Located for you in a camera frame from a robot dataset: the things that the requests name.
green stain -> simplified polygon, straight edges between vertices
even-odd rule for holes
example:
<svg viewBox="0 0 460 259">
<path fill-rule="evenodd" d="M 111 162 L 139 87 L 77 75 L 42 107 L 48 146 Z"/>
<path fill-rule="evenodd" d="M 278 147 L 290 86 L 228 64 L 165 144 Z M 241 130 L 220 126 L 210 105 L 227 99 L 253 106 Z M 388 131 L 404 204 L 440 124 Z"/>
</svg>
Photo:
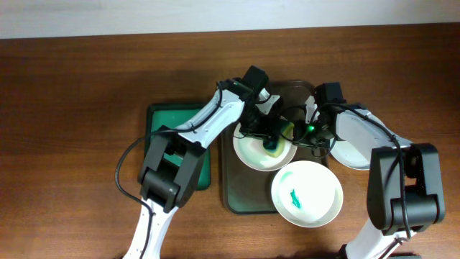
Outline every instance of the green stain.
<svg viewBox="0 0 460 259">
<path fill-rule="evenodd" d="M 300 201 L 297 198 L 297 196 L 295 195 L 295 190 L 294 189 L 293 189 L 293 191 L 290 192 L 290 197 L 293 198 L 294 206 L 296 206 L 298 209 L 300 209 Z"/>
</svg>

green cutting board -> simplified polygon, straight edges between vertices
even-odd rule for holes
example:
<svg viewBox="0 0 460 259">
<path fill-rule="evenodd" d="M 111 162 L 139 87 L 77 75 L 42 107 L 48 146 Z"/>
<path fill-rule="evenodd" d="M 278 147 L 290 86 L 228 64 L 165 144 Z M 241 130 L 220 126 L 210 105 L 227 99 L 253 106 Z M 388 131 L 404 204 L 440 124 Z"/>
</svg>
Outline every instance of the green cutting board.
<svg viewBox="0 0 460 259">
<path fill-rule="evenodd" d="M 158 130 L 162 125 L 172 129 L 176 128 L 197 114 L 201 110 L 201 107 L 203 107 L 202 104 L 153 104 L 149 107 L 147 112 L 147 132 Z M 182 163 L 182 158 L 178 155 L 165 154 L 164 158 L 175 165 L 180 165 Z M 210 184 L 211 152 L 207 150 L 198 180 L 197 190 L 206 190 Z"/>
</svg>

brown tray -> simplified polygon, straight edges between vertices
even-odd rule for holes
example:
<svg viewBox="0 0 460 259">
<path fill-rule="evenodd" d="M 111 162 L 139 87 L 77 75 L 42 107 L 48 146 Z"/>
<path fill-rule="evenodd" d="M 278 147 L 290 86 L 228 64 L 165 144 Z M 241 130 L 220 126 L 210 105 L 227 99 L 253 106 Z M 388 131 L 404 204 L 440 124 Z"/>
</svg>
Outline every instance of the brown tray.
<svg viewBox="0 0 460 259">
<path fill-rule="evenodd" d="M 283 98 L 283 107 L 304 104 L 314 90 L 306 81 L 275 81 L 267 90 Z M 283 115 L 290 121 L 305 119 L 300 109 L 290 109 Z M 240 161 L 233 147 L 233 132 L 237 123 L 227 127 L 221 134 L 222 186 L 224 204 L 235 214 L 263 214 L 277 212 L 272 202 L 270 189 L 277 171 L 261 172 L 249 168 Z M 315 155 L 324 155 L 324 149 L 316 150 Z M 299 147 L 293 161 L 309 160 L 328 167 L 327 158 L 316 158 L 311 150 Z"/>
</svg>

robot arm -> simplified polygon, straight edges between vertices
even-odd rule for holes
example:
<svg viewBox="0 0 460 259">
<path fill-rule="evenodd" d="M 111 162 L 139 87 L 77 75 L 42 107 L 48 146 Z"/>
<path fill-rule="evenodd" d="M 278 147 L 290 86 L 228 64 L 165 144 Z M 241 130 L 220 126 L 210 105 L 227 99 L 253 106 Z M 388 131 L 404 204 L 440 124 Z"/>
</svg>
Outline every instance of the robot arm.
<svg viewBox="0 0 460 259">
<path fill-rule="evenodd" d="M 138 175 L 142 200 L 154 214 L 151 218 L 142 207 L 131 247 L 124 258 L 140 258 L 142 254 L 143 258 L 160 258 L 162 241 L 174 213 L 196 190 L 206 148 L 226 127 L 239 121 L 240 132 L 245 136 L 277 141 L 282 99 L 267 92 L 267 82 L 265 72 L 252 66 L 243 78 L 219 82 L 220 89 L 213 99 L 188 122 L 174 130 L 160 128 L 162 133 L 153 137 Z M 329 144 L 332 138 L 348 141 L 371 164 L 369 220 L 341 253 L 349 259 L 386 258 L 398 246 L 395 238 L 405 237 L 399 170 L 396 168 L 394 173 L 390 170 L 398 155 L 395 145 L 382 130 L 348 110 L 353 109 L 384 126 L 363 106 L 345 104 L 338 83 L 317 87 L 313 96 L 305 103 L 305 120 L 294 122 L 293 144 L 319 147 Z M 346 105 L 348 109 L 332 104 Z M 415 186 L 406 187 L 408 219 L 414 235 L 440 222 L 445 214 L 437 151 L 431 145 L 414 145 L 394 137 L 405 153 L 406 174 L 417 178 Z M 182 164 L 169 163 L 163 158 L 165 153 L 181 155 Z M 146 237 L 148 243 L 144 249 Z"/>
<path fill-rule="evenodd" d="M 264 132 L 258 121 L 275 119 L 269 113 L 282 100 L 267 92 L 264 88 L 267 81 L 265 72 L 252 66 L 243 78 L 219 82 L 220 89 L 212 100 L 189 121 L 174 130 L 164 126 L 159 129 L 164 133 L 153 137 L 138 175 L 142 201 L 154 214 L 151 217 L 147 208 L 142 207 L 131 247 L 124 258 L 141 255 L 160 258 L 160 248 L 174 213 L 196 190 L 206 149 L 226 127 L 239 120 L 244 129 L 251 127 Z M 181 155 L 182 164 L 173 165 L 163 158 L 165 153 Z M 148 243 L 143 252 L 146 238 Z"/>
</svg>

green sponge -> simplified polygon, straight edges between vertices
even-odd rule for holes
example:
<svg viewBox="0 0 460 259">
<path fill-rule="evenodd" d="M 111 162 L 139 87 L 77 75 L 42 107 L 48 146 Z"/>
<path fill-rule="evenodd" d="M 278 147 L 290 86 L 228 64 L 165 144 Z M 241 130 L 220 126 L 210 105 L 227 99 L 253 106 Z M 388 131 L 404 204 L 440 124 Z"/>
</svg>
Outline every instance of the green sponge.
<svg viewBox="0 0 460 259">
<path fill-rule="evenodd" d="M 281 134 L 289 136 L 289 133 L 293 130 L 294 124 L 292 122 L 284 121 L 281 125 Z M 277 140 L 264 140 L 263 146 L 265 153 L 272 158 L 277 158 L 281 155 L 285 149 L 286 140 L 279 137 Z"/>
</svg>

